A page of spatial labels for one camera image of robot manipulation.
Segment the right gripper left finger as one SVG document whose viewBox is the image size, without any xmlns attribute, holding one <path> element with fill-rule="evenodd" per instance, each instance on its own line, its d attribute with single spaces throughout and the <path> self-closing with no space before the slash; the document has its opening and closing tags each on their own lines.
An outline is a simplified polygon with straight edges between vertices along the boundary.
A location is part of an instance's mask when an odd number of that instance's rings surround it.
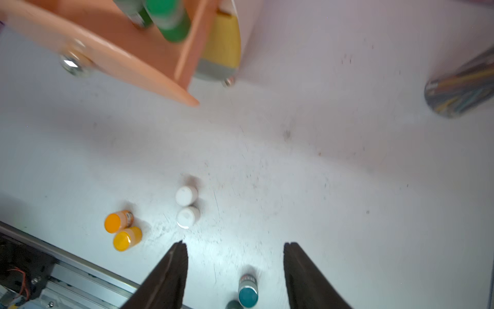
<svg viewBox="0 0 494 309">
<path fill-rule="evenodd" d="M 187 245 L 174 243 L 121 309 L 181 309 L 188 266 Z"/>
</svg>

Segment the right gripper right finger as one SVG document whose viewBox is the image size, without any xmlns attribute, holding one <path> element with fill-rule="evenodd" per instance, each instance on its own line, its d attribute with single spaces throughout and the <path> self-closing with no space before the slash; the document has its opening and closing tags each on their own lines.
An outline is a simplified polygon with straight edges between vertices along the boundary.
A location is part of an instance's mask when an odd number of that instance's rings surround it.
<svg viewBox="0 0 494 309">
<path fill-rule="evenodd" d="M 298 243 L 284 244 L 283 265 L 291 309 L 350 307 Z"/>
</svg>

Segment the teal paint can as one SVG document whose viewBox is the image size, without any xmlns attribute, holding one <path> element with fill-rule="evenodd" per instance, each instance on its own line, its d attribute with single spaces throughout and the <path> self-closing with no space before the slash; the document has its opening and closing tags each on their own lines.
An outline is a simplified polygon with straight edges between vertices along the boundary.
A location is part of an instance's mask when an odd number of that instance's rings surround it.
<svg viewBox="0 0 494 309">
<path fill-rule="evenodd" d="M 245 274 L 239 280 L 238 300 L 245 308 L 253 308 L 259 300 L 259 291 L 256 278 Z"/>
</svg>

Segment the white paint can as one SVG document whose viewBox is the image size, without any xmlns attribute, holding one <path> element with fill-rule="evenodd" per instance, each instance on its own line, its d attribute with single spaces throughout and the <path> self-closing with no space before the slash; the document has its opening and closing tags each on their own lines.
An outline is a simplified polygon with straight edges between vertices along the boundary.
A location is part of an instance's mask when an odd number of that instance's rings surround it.
<svg viewBox="0 0 494 309">
<path fill-rule="evenodd" d="M 198 190 L 194 186 L 185 185 L 176 191 L 175 201 L 182 207 L 192 205 L 198 199 Z"/>
<path fill-rule="evenodd" d="M 183 207 L 176 217 L 176 222 L 182 229 L 190 229 L 200 219 L 201 213 L 199 209 L 193 205 Z"/>
</svg>

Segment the round white drawer cabinet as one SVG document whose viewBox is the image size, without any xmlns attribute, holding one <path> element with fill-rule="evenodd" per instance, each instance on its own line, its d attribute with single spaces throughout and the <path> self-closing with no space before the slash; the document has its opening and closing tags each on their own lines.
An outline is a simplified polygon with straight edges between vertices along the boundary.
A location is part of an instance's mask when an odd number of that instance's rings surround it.
<svg viewBox="0 0 494 309">
<path fill-rule="evenodd" d="M 59 57 L 77 76 L 98 70 L 165 98 L 198 106 L 194 76 L 232 85 L 262 1 L 185 1 L 182 42 L 139 29 L 112 1 L 2 1 L 1 20 Z"/>
</svg>

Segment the light green paint can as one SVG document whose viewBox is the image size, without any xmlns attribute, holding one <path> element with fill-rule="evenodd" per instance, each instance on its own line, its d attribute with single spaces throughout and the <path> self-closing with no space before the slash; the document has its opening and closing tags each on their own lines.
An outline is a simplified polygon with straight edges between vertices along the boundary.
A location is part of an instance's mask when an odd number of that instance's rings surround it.
<svg viewBox="0 0 494 309">
<path fill-rule="evenodd" d="M 191 28 L 191 20 L 182 0 L 147 0 L 144 7 L 168 42 L 184 41 Z"/>
</svg>

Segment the orange paint can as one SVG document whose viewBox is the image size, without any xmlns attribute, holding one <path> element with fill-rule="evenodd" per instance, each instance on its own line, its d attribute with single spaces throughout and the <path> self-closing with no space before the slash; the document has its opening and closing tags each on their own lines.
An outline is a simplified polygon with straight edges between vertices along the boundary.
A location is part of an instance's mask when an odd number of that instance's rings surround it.
<svg viewBox="0 0 494 309">
<path fill-rule="evenodd" d="M 131 227 L 134 220 L 135 217 L 131 211 L 114 212 L 109 214 L 104 220 L 104 228 L 108 233 L 114 234 Z"/>
</svg>

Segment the clear pencil cup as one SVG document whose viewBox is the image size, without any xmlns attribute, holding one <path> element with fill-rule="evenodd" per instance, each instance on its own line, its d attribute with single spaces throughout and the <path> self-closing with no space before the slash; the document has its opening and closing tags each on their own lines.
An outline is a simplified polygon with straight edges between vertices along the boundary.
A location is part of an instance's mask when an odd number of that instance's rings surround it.
<svg viewBox="0 0 494 309">
<path fill-rule="evenodd" d="M 434 113 L 445 118 L 458 118 L 493 98 L 493 47 L 455 72 L 429 80 L 424 98 Z"/>
</svg>

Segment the aluminium rail base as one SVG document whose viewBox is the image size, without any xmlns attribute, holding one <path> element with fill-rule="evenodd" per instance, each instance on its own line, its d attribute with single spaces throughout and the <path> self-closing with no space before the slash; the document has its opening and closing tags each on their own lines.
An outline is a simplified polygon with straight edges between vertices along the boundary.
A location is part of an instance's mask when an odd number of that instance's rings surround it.
<svg viewBox="0 0 494 309">
<path fill-rule="evenodd" d="M 1 286 L 1 308 L 121 308 L 140 285 L 7 224 L 1 235 L 55 258 L 41 295 L 31 301 Z"/>
</svg>

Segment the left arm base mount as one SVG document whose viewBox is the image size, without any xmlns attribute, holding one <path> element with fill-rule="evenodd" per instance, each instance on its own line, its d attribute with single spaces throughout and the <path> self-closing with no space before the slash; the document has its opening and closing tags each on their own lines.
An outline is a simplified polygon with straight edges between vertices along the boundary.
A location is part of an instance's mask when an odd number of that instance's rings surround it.
<svg viewBox="0 0 494 309">
<path fill-rule="evenodd" d="M 54 269 L 55 258 L 1 235 L 1 286 L 31 301 L 41 295 Z"/>
</svg>

